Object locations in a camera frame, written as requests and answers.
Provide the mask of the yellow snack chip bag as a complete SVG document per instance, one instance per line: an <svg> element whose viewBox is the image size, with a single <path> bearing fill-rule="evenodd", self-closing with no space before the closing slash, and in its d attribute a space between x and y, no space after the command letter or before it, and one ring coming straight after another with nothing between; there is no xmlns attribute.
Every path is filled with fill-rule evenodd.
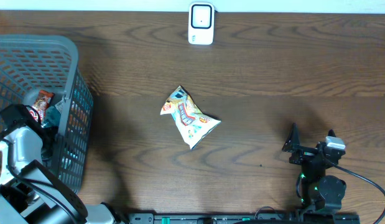
<svg viewBox="0 0 385 224"><path fill-rule="evenodd" d="M160 114L172 116L182 139L191 150L221 123L204 114L181 85L166 99Z"/></svg>

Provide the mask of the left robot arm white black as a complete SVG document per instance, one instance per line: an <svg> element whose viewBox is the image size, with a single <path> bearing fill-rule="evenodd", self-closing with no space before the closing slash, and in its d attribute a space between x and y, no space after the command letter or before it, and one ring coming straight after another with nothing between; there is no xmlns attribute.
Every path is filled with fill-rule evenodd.
<svg viewBox="0 0 385 224"><path fill-rule="evenodd" d="M129 223L106 203L85 205L42 163L55 145L57 128L43 128L32 107L12 104L0 111L0 222Z"/></svg>

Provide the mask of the blue mouthwash bottle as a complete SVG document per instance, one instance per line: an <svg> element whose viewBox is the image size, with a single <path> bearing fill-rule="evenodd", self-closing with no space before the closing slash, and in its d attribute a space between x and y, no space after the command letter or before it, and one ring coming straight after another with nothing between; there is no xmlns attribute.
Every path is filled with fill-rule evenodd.
<svg viewBox="0 0 385 224"><path fill-rule="evenodd" d="M55 105L49 106L45 111L45 118L42 122L43 128L59 126L64 104L65 101L61 100Z"/></svg>

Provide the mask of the red Top chocolate bar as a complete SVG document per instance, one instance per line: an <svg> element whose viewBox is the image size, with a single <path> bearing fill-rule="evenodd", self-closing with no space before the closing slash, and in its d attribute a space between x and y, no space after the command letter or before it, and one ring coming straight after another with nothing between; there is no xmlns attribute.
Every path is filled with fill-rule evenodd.
<svg viewBox="0 0 385 224"><path fill-rule="evenodd" d="M45 112L50 106L51 100L54 98L55 93L40 90L34 104L29 109L29 113L38 122L41 123L45 118Z"/></svg>

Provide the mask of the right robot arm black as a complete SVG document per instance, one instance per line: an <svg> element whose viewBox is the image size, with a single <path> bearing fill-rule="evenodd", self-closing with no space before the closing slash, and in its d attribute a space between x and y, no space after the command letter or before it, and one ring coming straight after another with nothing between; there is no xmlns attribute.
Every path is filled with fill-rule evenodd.
<svg viewBox="0 0 385 224"><path fill-rule="evenodd" d="M332 129L315 147L302 146L297 125L292 124L282 151L291 153L291 164L301 166L298 188L306 211L334 213L341 209L346 184L334 175L327 175L326 170L338 164L345 149L344 141Z"/></svg>

